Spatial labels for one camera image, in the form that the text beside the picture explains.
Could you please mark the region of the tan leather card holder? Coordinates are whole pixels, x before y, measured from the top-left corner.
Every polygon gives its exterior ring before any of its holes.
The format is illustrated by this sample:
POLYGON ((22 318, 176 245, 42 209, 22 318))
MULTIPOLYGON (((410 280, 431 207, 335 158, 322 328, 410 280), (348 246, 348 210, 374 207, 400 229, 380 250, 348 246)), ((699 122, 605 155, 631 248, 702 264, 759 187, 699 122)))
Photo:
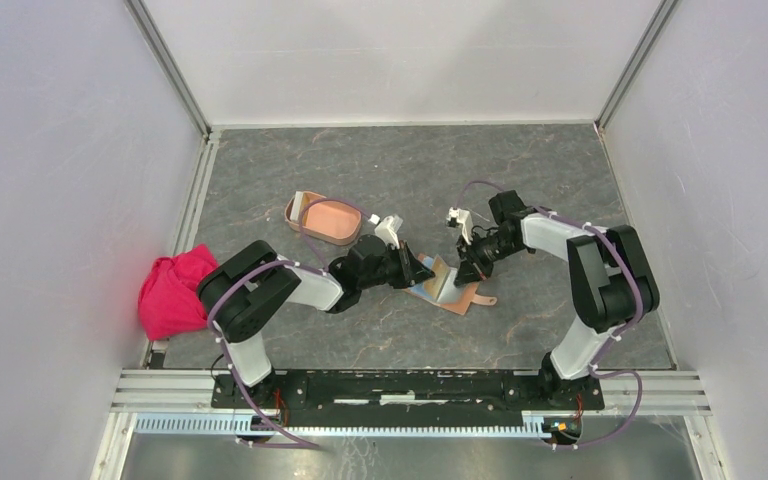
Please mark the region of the tan leather card holder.
POLYGON ((495 296, 484 296, 477 292, 477 283, 456 287, 454 285, 454 280, 457 269, 448 265, 439 255, 432 258, 431 256, 420 254, 418 259, 421 260, 425 266, 433 270, 436 274, 435 278, 445 279, 445 286, 437 302, 432 302, 409 293, 408 290, 410 288, 406 290, 406 293, 458 315, 465 315, 472 305, 492 307, 497 304, 498 299, 495 296))

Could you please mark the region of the pink oval tray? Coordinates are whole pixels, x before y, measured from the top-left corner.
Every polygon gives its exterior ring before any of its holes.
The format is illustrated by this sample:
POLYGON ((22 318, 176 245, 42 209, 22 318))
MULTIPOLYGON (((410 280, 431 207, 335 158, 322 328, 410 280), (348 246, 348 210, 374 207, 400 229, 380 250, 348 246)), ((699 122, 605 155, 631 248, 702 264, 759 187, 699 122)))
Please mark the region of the pink oval tray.
POLYGON ((324 198, 324 195, 311 191, 297 191, 288 202, 284 218, 290 228, 306 233, 315 239, 337 246, 351 244, 359 235, 362 226, 361 213, 348 205, 335 201, 326 201, 313 205, 301 215, 309 203, 324 198))

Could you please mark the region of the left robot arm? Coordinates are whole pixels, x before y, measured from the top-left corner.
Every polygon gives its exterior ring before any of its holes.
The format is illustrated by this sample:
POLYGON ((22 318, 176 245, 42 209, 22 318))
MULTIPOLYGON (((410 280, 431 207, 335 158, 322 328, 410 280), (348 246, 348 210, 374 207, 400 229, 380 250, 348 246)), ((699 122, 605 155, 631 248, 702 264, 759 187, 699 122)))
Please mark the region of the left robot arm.
POLYGON ((262 330, 284 304, 336 314, 355 306, 367 289, 406 290, 434 278, 404 241, 390 245, 375 235, 362 235, 345 255, 317 269, 258 240, 208 274, 196 295, 207 313, 207 327, 229 361, 236 394, 257 408, 274 394, 262 330))

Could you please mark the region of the orange credit card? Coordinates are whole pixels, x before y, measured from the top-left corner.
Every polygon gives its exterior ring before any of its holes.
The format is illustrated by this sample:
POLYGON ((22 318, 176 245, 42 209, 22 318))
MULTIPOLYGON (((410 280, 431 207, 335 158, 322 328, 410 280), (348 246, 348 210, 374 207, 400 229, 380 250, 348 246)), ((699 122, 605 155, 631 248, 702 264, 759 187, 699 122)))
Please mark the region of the orange credit card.
POLYGON ((411 287, 408 292, 426 300, 437 302, 445 286, 446 280, 441 278, 429 279, 411 287))

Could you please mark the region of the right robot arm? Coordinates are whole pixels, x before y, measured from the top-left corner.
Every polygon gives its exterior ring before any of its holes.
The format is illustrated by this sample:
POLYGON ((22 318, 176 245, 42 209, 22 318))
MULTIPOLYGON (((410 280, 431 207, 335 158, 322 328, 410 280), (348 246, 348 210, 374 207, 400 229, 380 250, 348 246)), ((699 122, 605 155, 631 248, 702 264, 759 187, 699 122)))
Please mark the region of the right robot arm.
POLYGON ((660 293, 636 230, 594 226, 554 210, 528 206, 513 191, 488 205, 494 227, 479 229, 471 214, 450 208, 447 224, 460 231, 458 286, 487 280, 496 262, 522 251, 546 252, 566 262, 575 317, 561 342, 541 363, 537 392, 551 408, 578 393, 577 380, 596 377, 599 360, 624 331, 655 310, 660 293))

